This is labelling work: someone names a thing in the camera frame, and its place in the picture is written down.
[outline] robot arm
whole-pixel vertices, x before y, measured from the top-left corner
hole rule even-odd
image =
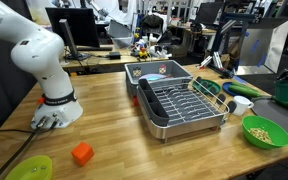
[[[49,127],[66,127],[79,118],[79,105],[68,74],[59,64],[63,40],[56,34],[22,17],[0,2],[0,39],[15,43],[11,58],[20,69],[31,73],[40,84],[45,102],[36,110],[31,126],[46,117]]]

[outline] orange block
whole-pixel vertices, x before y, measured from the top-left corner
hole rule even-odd
[[[75,162],[80,166],[84,166],[94,156],[92,147],[85,142],[81,142],[71,153]]]

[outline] stainless steel tray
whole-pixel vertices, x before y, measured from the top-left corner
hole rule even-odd
[[[171,79],[148,82],[137,87],[137,97],[151,134],[163,139],[211,127],[219,127],[229,108],[198,81],[199,89],[190,83]]]

